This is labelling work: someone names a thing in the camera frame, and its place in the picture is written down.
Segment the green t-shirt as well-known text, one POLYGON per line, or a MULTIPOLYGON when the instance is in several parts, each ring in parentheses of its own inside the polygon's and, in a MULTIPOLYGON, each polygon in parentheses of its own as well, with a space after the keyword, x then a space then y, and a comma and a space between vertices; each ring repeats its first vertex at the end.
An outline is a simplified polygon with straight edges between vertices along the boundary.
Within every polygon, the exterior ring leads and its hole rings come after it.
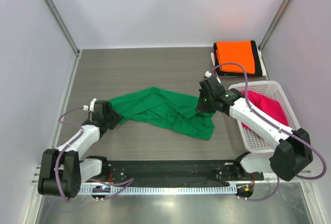
POLYGON ((149 123, 180 134, 210 140, 214 132, 213 114, 196 111, 199 98, 150 87, 109 100, 112 108, 128 120, 149 123))

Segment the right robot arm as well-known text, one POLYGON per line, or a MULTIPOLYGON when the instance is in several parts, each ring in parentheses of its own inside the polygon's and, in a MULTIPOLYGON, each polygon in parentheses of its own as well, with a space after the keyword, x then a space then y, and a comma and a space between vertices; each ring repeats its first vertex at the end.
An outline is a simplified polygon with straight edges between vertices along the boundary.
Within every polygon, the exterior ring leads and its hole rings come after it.
POLYGON ((233 174, 238 180, 247 179, 253 172, 263 172, 275 173, 289 182, 313 161, 309 134, 299 126, 277 82, 239 83, 225 89, 216 76, 210 76, 199 85, 197 111, 221 112, 238 122, 248 151, 233 167, 233 174), (265 95, 268 89, 274 93, 271 99, 280 101, 288 124, 275 120, 246 99, 246 91, 265 95))

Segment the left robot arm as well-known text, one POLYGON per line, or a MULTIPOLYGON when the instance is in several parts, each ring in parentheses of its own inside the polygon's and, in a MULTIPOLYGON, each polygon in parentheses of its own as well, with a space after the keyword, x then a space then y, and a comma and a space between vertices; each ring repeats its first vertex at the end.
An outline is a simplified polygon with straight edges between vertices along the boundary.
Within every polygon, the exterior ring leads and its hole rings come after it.
POLYGON ((87 120, 65 144, 47 149, 42 154, 38 193, 58 196, 65 201, 77 196, 81 185, 90 179, 105 182, 110 176, 106 157, 88 156, 86 151, 122 120, 107 100, 93 99, 81 108, 88 111, 87 120))

